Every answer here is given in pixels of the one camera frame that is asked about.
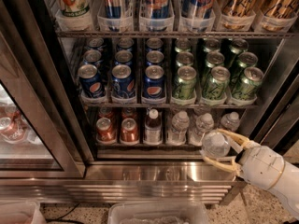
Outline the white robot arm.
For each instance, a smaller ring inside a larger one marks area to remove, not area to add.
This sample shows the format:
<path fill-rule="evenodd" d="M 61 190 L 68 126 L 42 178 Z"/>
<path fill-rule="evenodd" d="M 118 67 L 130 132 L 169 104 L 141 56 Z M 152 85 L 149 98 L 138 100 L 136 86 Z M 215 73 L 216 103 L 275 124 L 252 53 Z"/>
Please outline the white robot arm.
<path fill-rule="evenodd" d="M 299 219 L 299 168 L 273 149 L 241 134 L 217 129 L 204 135 L 200 152 L 206 163 L 276 196 Z"/>

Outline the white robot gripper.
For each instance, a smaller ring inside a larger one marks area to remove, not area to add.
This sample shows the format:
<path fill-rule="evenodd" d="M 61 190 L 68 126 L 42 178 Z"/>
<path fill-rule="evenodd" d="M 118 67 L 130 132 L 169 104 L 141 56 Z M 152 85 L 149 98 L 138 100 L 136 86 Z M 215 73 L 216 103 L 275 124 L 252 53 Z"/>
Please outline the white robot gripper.
<path fill-rule="evenodd" d="M 241 134 L 218 129 L 218 132 L 226 135 L 233 149 L 245 149 L 236 158 L 229 159 L 229 163 L 216 161 L 208 156 L 203 160 L 212 166 L 225 172 L 241 175 L 251 185 L 267 190 L 278 182 L 285 167 L 285 161 L 268 146 L 255 146 L 249 148 L 250 140 Z"/>

